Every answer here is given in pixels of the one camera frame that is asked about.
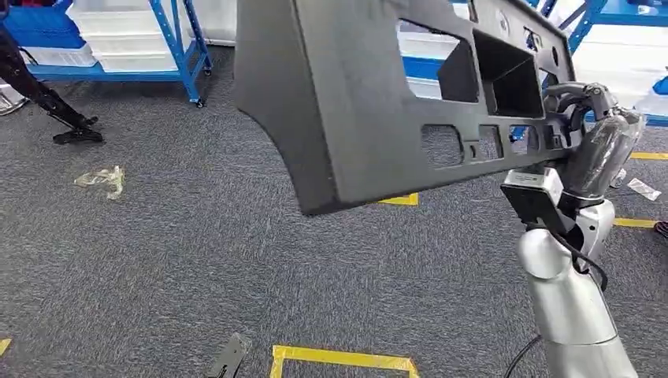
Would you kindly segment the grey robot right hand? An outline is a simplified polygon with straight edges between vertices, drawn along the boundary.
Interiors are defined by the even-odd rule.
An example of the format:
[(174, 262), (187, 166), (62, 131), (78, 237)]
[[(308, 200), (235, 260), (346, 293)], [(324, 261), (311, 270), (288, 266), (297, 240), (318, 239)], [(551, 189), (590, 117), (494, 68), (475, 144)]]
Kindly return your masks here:
[(561, 173), (564, 191), (576, 198), (601, 198), (628, 161), (645, 127), (646, 117), (618, 104), (601, 83), (565, 82), (545, 90), (545, 106), (570, 114), (569, 131), (582, 132)]

